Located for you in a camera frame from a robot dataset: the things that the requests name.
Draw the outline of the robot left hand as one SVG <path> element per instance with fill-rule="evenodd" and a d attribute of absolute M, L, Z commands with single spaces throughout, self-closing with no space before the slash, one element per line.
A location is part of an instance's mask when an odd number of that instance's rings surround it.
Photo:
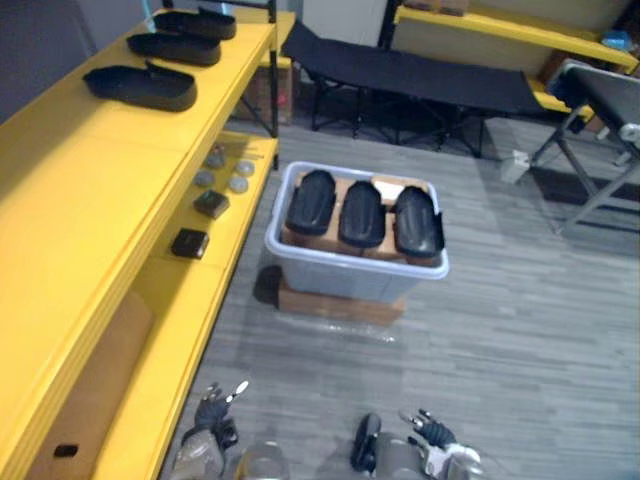
<path fill-rule="evenodd" d="M 194 416 L 198 427 L 212 428 L 227 415 L 231 404 L 248 388 L 249 381 L 241 381 L 230 393 L 225 393 L 218 382 L 204 392 Z"/>

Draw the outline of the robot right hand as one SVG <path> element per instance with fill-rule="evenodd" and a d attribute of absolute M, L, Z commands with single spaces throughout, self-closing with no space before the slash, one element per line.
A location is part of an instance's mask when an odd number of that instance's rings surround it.
<path fill-rule="evenodd" d="M 446 449 L 457 442 L 455 434 L 427 410 L 419 409 L 417 414 L 399 411 L 398 415 L 431 446 Z"/>

